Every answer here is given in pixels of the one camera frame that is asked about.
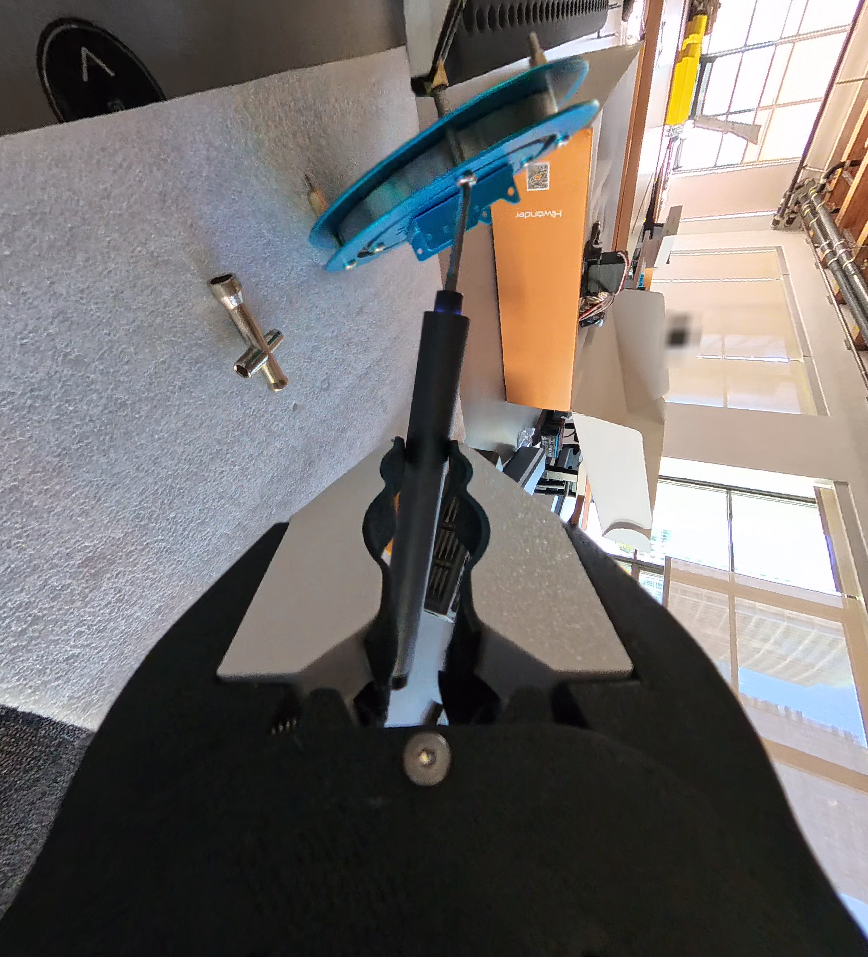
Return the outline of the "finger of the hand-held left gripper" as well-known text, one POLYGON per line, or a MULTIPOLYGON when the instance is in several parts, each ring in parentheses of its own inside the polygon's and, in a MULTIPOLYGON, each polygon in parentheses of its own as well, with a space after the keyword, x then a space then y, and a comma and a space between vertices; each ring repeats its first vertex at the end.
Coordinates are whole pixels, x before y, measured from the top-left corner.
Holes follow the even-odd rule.
POLYGON ((446 87, 446 60, 462 23, 466 1, 405 1, 404 24, 414 95, 446 87))

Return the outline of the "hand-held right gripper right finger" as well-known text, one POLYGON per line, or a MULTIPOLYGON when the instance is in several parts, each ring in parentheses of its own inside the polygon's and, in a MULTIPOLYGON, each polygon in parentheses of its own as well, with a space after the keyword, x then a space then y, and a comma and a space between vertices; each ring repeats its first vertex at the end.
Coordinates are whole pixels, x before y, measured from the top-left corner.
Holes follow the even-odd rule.
POLYGON ((449 724, 491 724, 523 689, 634 676, 560 519, 464 444, 445 496, 467 553, 441 667, 449 724))

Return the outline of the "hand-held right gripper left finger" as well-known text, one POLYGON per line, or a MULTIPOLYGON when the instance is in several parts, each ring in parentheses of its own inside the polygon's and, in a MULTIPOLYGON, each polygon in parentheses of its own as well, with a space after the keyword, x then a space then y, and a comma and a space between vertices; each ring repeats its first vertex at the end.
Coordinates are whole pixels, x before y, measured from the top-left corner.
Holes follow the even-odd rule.
POLYGON ((404 439, 383 443, 289 521, 218 669, 228 683, 337 691, 385 724, 399 641, 390 560, 404 439))

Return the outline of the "blue round metal turntable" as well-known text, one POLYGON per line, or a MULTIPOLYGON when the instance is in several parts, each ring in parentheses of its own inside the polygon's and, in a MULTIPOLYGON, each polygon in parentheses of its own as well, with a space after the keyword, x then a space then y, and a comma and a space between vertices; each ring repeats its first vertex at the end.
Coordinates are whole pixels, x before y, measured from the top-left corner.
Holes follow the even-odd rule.
POLYGON ((578 54, 556 59, 448 111, 376 164, 329 206, 309 234, 328 271, 352 270, 407 244, 419 261, 448 249, 464 228, 491 220, 493 204, 516 204, 514 179, 591 126, 597 101, 567 105, 589 73, 578 54))

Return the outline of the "black screwdriver bit case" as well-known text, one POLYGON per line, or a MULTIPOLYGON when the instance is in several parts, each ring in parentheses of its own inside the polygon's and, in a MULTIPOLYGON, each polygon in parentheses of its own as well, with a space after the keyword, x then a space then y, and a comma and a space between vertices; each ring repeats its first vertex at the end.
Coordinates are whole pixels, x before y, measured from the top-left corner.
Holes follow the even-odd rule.
POLYGON ((463 576, 482 532, 481 519, 466 496, 444 497, 428 571, 426 612, 455 616, 463 576))

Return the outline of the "black perforated foam pad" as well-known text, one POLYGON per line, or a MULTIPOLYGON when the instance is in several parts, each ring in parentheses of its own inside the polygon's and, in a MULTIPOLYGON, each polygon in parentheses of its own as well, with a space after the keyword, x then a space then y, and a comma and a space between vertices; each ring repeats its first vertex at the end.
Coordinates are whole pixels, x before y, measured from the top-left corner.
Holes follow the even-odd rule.
POLYGON ((449 84, 483 76, 529 55, 535 33, 545 50, 599 32, 608 1, 470 1, 445 60, 449 84))

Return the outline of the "wooden table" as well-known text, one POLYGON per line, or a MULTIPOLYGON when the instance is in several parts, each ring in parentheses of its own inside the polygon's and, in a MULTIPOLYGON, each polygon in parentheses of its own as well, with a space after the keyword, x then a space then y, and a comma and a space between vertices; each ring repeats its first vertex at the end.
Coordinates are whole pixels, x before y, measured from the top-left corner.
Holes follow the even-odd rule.
POLYGON ((643 41, 641 43, 631 106, 627 144, 624 151, 619 203, 612 244, 615 249, 627 249, 632 225, 643 137, 652 78, 656 62, 659 33, 662 26, 663 1, 644 3, 643 41))

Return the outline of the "black framed window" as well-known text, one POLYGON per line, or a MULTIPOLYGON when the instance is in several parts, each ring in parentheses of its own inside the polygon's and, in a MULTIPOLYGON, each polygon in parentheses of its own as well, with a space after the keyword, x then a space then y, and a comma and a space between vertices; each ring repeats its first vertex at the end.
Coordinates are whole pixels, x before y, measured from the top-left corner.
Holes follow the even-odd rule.
POLYGON ((787 786, 868 798, 868 615, 849 480, 868 459, 856 357, 795 225, 771 220, 810 149, 859 2, 724 2, 704 38, 669 213, 647 274, 683 329, 670 365, 654 550, 667 602, 713 659, 787 786))

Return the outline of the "yellow storage bins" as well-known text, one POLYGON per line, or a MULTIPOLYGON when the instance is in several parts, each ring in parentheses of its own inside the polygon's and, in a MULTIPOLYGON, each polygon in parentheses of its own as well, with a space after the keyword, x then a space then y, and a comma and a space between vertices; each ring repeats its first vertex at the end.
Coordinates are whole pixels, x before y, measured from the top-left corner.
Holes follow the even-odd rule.
POLYGON ((691 18, 685 30, 672 75, 666 126, 682 126, 690 117, 708 20, 706 13, 699 13, 691 18))

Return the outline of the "metal cross wrench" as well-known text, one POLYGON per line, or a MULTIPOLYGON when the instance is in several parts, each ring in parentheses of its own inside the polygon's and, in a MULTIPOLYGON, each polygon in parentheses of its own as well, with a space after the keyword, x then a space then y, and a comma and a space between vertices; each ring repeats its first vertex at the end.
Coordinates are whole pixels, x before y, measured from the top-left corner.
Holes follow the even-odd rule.
POLYGON ((273 329, 262 332, 260 324, 246 304, 241 282, 232 273, 214 277, 209 281, 214 298, 225 307, 228 317, 242 338, 246 350, 234 363, 234 372, 243 380, 261 377, 272 392, 278 392, 289 384, 288 377, 275 358, 275 349, 284 340, 283 334, 273 329))

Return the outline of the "orange cardboard box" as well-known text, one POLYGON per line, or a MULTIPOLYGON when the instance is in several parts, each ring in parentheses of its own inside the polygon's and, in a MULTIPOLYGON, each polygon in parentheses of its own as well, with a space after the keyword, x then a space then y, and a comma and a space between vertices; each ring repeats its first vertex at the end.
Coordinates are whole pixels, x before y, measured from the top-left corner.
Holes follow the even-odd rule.
POLYGON ((647 548, 666 426, 662 294, 622 289, 580 327, 583 253, 603 185, 600 114, 517 174, 521 200, 494 207, 492 237, 505 394, 571 413, 602 534, 647 548))

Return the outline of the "white foam sheet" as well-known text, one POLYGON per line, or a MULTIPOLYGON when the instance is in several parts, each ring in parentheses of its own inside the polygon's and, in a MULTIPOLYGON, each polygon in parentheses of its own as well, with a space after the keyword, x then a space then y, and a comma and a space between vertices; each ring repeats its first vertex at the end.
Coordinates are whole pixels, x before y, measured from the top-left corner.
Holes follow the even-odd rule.
POLYGON ((273 523, 405 427, 435 261, 329 272, 404 46, 0 137, 0 704, 94 729, 273 523))

